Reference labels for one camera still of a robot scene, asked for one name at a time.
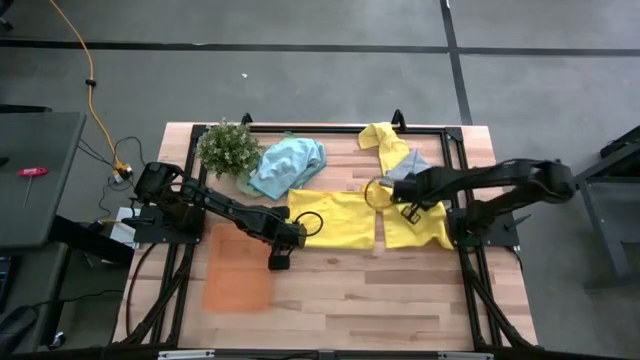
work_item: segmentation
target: gray cloth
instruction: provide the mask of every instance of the gray cloth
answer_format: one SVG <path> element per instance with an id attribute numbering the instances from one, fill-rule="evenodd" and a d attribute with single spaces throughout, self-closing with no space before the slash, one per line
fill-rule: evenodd
<path id="1" fill-rule="evenodd" d="M 392 186 L 394 180 L 402 180 L 409 174 L 417 174 L 430 167 L 431 165 L 422 158 L 417 149 L 411 150 L 409 155 L 402 159 L 396 167 L 387 171 L 384 178 L 380 180 L 380 184 Z"/>

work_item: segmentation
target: black desk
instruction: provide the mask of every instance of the black desk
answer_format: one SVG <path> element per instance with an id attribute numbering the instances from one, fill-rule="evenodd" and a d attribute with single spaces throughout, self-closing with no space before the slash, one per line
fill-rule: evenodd
<path id="1" fill-rule="evenodd" d="M 0 167 L 0 252 L 20 257 L 0 319 L 18 306 L 58 299 L 70 248 L 131 263 L 131 248 L 56 215 L 84 123 L 79 113 L 0 114 L 0 157 L 9 158 Z M 28 179 L 17 172 L 36 166 L 49 173 L 33 179 L 24 206 Z M 50 343 L 61 310 L 59 303 L 40 306 L 16 352 Z"/>

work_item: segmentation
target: yellow cable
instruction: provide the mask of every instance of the yellow cable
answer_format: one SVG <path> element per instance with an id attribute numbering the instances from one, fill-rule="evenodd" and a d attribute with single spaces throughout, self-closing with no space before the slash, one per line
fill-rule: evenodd
<path id="1" fill-rule="evenodd" d="M 60 14 L 60 16 L 67 23 L 67 25 L 69 25 L 71 30 L 73 30 L 73 32 L 76 34 L 78 41 L 80 41 L 80 44 L 84 49 L 84 52 L 87 54 L 87 59 L 89 59 L 89 80 L 94 81 L 93 80 L 93 59 L 91 58 L 91 53 L 89 52 L 89 49 L 87 49 L 87 45 L 84 43 L 84 40 L 82 40 L 82 36 L 80 36 L 80 33 L 78 32 L 78 30 L 76 30 L 76 28 L 73 26 L 71 21 L 67 19 L 64 12 L 62 12 L 62 10 L 58 7 L 55 1 L 49 0 L 49 2 L 51 3 L 51 5 L 53 5 L 54 8 L 56 8 L 56 10 L 58 11 L 58 14 Z M 109 136 L 109 132 L 107 131 L 105 126 L 102 124 L 102 121 L 98 117 L 98 114 L 96 114 L 96 111 L 93 109 L 93 86 L 92 85 L 88 85 L 88 86 L 89 86 L 89 110 L 91 111 L 91 116 L 93 116 L 98 126 L 100 126 L 100 129 L 102 129 L 104 136 L 107 138 L 107 142 L 109 143 L 109 147 L 111 148 L 111 152 L 113 153 L 113 157 L 115 159 L 116 168 L 123 168 L 124 165 L 120 162 L 120 159 L 118 159 L 118 155 L 116 154 L 116 149 L 113 146 L 113 143 L 111 142 L 111 136 Z"/>

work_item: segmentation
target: gray floor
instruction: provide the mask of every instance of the gray floor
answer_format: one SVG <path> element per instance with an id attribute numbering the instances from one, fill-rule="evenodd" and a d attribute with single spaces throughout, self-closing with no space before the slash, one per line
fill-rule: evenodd
<path id="1" fill-rule="evenodd" d="M 446 44 L 434 0 L 66 0 L 60 5 L 92 40 Z M 450 5 L 461 46 L 640 47 L 640 3 L 634 0 L 451 0 Z M 46 1 L 18 1 L 7 18 L 16 26 L 13 36 L 72 39 Z M 0 103 L 86 112 L 81 51 L 0 51 Z M 168 121 L 237 120 L 247 111 L 264 121 L 368 123 L 388 120 L 401 108 L 411 123 L 460 124 L 447 55 L 93 54 L 98 112 L 114 138 L 138 136 L 146 159 L 157 154 Z M 461 62 L 474 124 L 490 127 L 498 159 L 559 157 L 579 172 L 596 160 L 600 147 L 639 123 L 640 58 L 462 56 Z M 88 124 L 84 139 L 108 154 L 99 130 Z M 122 157 L 139 168 L 136 151 L 127 143 Z M 96 203 L 108 175 L 106 166 L 79 153 L 60 212 L 78 221 L 100 216 Z M 104 201 L 112 210 L 123 203 L 128 204 L 126 195 L 115 193 Z M 540 344 L 639 357 L 640 291 L 582 289 L 609 269 L 580 196 L 562 206 L 519 211 L 526 213 L 533 217 L 518 232 Z M 110 284 L 122 285 L 121 278 L 109 276 Z M 98 322 L 85 320 L 82 306 L 69 311 L 72 333 L 82 334 L 69 346 L 106 341 L 108 331 L 80 330 Z"/>

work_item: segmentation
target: light blue cloth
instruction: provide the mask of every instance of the light blue cloth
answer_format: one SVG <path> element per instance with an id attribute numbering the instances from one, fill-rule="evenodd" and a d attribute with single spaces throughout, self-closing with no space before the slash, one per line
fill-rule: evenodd
<path id="1" fill-rule="evenodd" d="M 301 188 L 327 164 L 324 145 L 296 138 L 271 146 L 249 180 L 256 190 L 278 200 L 290 188 Z"/>

